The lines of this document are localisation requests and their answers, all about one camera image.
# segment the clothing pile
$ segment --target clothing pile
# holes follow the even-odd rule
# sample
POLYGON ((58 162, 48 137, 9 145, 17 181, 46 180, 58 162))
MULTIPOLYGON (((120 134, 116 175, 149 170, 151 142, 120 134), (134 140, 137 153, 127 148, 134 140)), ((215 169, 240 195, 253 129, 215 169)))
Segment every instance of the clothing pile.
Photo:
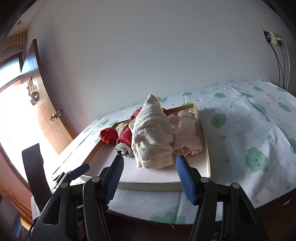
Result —
POLYGON ((195 116, 183 110, 168 116, 150 94, 129 123, 120 123, 115 130, 102 130, 100 138, 108 144, 116 143, 118 154, 135 156, 137 167, 159 169, 173 165, 173 154, 195 155, 202 151, 196 123, 195 116))

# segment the ceiling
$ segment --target ceiling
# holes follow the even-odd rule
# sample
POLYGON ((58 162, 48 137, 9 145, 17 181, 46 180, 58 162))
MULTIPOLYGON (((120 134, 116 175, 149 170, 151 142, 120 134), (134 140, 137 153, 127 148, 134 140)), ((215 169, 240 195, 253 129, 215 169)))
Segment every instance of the ceiling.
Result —
POLYGON ((44 0, 38 0, 36 1, 18 20, 18 21, 22 21, 20 25, 15 24, 11 31, 9 32, 9 34, 7 35, 7 38, 18 34, 18 33, 22 33, 28 30, 29 25, 34 17, 34 15, 36 14, 38 8, 40 7, 41 3, 44 0))

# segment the wooden door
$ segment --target wooden door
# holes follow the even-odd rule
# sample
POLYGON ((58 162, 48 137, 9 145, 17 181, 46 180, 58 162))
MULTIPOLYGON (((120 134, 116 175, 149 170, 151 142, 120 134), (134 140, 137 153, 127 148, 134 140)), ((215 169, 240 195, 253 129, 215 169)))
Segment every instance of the wooden door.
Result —
POLYGON ((42 81, 41 72, 42 66, 38 53, 37 40, 34 39, 24 61, 21 81, 22 83, 29 81, 27 87, 28 94, 31 92, 31 104, 36 108, 40 127, 51 146, 60 154, 73 140, 74 136, 62 116, 54 121, 50 120, 52 114, 56 113, 58 109, 54 108, 53 103, 49 99, 49 95, 42 81))

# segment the ribbed blue fingertip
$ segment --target ribbed blue fingertip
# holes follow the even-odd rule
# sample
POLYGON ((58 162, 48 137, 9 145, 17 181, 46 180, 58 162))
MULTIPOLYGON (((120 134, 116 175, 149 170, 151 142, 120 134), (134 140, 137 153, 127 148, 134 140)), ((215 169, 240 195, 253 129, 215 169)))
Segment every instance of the ribbed blue fingertip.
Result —
POLYGON ((123 166, 124 166, 123 158, 120 158, 119 162, 117 163, 116 169, 114 170, 113 175, 107 184, 107 194, 106 194, 107 204, 114 198, 114 194, 116 192, 116 189, 123 171, 123 166))
POLYGON ((192 203, 195 204, 196 197, 195 197, 195 187, 193 181, 181 159, 180 156, 177 156, 176 159, 176 169, 181 180, 184 192, 186 194, 187 199, 192 203))

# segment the brass door handle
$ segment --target brass door handle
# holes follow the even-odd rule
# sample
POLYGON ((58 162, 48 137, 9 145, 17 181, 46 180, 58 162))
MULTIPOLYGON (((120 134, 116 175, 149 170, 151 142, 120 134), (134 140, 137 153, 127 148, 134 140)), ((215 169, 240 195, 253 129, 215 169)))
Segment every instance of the brass door handle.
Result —
POLYGON ((58 110, 56 113, 53 113, 52 116, 49 118, 51 122, 55 121, 64 113, 63 110, 58 110))

